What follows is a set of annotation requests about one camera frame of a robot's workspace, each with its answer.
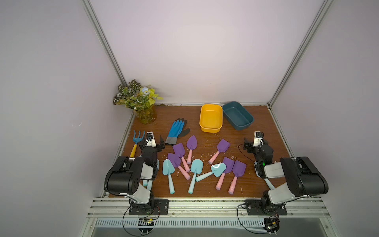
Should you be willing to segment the teal plastic storage box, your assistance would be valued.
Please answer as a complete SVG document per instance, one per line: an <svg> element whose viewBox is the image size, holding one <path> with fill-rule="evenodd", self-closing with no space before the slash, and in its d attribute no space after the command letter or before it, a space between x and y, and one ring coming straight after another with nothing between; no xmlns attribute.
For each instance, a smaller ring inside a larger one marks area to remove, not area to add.
<svg viewBox="0 0 379 237"><path fill-rule="evenodd" d="M244 130L253 122L254 117L239 102L232 101L222 106L223 114L236 130Z"/></svg>

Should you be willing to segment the purple pointed shovel top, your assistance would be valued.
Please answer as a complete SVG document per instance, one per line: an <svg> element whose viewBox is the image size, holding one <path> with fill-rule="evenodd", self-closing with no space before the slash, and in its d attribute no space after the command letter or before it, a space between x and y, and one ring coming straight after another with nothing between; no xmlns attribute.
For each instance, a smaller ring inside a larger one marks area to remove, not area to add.
<svg viewBox="0 0 379 237"><path fill-rule="evenodd" d="M192 152L197 147L197 138L192 135L188 141L187 141L187 148L189 149L188 157L187 157L187 164L191 164L192 161Z"/></svg>

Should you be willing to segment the yellow plastic storage box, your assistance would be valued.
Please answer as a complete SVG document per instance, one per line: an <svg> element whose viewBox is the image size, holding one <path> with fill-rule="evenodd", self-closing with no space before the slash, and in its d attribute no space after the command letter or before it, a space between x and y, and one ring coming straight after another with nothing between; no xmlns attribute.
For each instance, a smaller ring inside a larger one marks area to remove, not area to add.
<svg viewBox="0 0 379 237"><path fill-rule="evenodd" d="M201 107L199 126L203 132L218 133L223 126L223 108L216 104Z"/></svg>

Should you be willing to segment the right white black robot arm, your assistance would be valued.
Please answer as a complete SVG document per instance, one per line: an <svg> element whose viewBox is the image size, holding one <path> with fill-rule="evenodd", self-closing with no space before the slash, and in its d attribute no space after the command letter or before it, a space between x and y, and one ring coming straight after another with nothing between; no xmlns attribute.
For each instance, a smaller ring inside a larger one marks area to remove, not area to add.
<svg viewBox="0 0 379 237"><path fill-rule="evenodd" d="M326 179L308 157L280 158L275 163L274 150L263 138L255 138L253 142L245 138L243 148L254 155L254 168L258 177L266 181L282 177L286 180L284 184L270 187L263 193L259 202L262 210L274 211L301 197L328 193Z"/></svg>

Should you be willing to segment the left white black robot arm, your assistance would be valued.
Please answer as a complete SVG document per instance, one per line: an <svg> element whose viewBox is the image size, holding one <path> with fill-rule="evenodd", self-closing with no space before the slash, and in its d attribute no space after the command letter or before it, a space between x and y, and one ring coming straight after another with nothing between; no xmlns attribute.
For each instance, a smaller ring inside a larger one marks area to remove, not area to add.
<svg viewBox="0 0 379 237"><path fill-rule="evenodd" d="M165 148L165 144L162 137L158 144L154 142L153 134L149 132L141 147L141 155L118 157L105 177L104 190L114 196L129 198L134 210L150 212L156 207L153 192L140 183L154 181L157 177L158 152Z"/></svg>

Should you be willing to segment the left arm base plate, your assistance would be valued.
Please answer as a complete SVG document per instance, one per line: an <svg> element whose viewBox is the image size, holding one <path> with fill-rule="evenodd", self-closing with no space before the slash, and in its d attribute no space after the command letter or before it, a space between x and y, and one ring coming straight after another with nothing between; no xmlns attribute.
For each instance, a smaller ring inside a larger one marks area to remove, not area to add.
<svg viewBox="0 0 379 237"><path fill-rule="evenodd" d="M129 201L130 208L128 210L128 215L133 216L151 216L151 215L168 215L169 200L168 199L157 199L150 200L146 204L137 204L136 202Z"/></svg>

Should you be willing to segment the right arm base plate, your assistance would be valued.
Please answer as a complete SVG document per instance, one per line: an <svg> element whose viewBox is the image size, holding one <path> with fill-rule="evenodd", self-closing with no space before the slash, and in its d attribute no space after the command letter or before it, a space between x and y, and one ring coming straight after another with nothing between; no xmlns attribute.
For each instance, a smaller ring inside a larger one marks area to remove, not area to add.
<svg viewBox="0 0 379 237"><path fill-rule="evenodd" d="M284 204L272 204L269 201L246 199L245 207L248 215L274 216L288 215Z"/></svg>

